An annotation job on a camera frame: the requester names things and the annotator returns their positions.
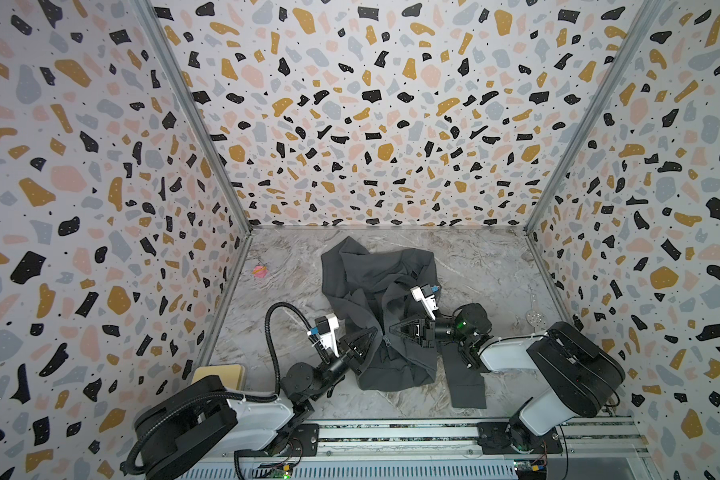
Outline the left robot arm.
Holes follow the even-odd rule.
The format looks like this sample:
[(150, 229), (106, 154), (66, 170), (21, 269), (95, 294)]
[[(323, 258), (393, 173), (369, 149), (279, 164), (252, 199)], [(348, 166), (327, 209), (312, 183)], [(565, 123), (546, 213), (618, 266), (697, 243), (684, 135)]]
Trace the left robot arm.
[(314, 401), (331, 395), (348, 373), (362, 372), (376, 334), (374, 328), (347, 334), (319, 365), (293, 365), (278, 393), (235, 391), (218, 375), (198, 380), (135, 420), (136, 441), (120, 470), (176, 479), (210, 453), (279, 453), (314, 412)]

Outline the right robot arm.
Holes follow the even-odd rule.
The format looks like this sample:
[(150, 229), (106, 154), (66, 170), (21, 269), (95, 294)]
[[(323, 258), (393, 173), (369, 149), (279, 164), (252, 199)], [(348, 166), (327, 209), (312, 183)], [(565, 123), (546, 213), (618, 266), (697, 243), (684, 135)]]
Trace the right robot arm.
[(623, 368), (576, 327), (556, 322), (540, 334), (493, 337), (485, 309), (466, 304), (456, 314), (429, 313), (391, 327), (391, 333), (421, 347), (453, 347), (470, 371), (535, 370), (546, 389), (508, 420), (501, 441), (520, 452), (574, 417), (593, 418), (626, 378)]

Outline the dark grey jacket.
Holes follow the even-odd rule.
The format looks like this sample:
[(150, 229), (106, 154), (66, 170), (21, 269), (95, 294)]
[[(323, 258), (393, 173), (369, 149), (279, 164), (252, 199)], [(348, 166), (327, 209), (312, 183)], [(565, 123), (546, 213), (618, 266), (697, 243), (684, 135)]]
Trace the dark grey jacket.
[(451, 405), (487, 407), (483, 376), (465, 366), (455, 345), (425, 348), (390, 332), (392, 325), (426, 315), (411, 289), (440, 284), (433, 252), (405, 248), (371, 253), (347, 237), (321, 255), (321, 266), (322, 292), (346, 331), (377, 331), (358, 379), (360, 389), (399, 392), (432, 384), (442, 361)]

